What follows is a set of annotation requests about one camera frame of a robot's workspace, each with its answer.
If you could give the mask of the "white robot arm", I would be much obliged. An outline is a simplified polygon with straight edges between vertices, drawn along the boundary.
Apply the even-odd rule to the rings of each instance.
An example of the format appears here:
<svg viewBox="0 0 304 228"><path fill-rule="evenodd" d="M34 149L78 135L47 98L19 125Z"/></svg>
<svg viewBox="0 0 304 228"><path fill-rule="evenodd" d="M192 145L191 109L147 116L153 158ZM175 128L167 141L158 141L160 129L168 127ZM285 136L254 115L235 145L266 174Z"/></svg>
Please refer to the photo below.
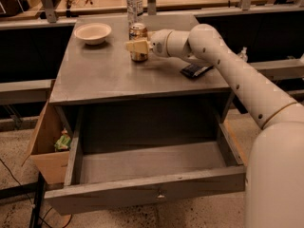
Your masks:
<svg viewBox="0 0 304 228"><path fill-rule="evenodd" d="M304 228L304 105L239 58L210 25L158 30L125 47L218 70L261 129L246 170L245 228Z"/></svg>

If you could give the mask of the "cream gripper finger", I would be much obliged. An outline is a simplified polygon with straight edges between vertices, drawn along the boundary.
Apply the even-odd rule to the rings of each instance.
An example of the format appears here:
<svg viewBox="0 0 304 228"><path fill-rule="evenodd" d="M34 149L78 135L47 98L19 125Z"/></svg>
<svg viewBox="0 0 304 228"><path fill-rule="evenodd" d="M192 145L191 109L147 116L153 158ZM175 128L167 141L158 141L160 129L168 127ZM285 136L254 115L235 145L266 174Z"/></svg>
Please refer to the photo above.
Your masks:
<svg viewBox="0 0 304 228"><path fill-rule="evenodd" d="M130 40L125 43L125 48L131 53L148 54L150 43L146 39Z"/></svg>

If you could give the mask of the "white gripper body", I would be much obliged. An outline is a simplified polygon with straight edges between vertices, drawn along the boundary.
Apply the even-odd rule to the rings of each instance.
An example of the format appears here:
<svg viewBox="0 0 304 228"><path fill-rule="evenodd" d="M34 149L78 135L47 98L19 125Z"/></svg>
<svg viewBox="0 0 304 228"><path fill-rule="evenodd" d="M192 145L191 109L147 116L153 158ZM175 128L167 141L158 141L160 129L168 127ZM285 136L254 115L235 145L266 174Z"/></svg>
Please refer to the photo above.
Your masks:
<svg viewBox="0 0 304 228"><path fill-rule="evenodd" d="M155 55L164 58L169 56L167 41L172 32L172 29L161 29L152 33L150 37L150 45Z"/></svg>

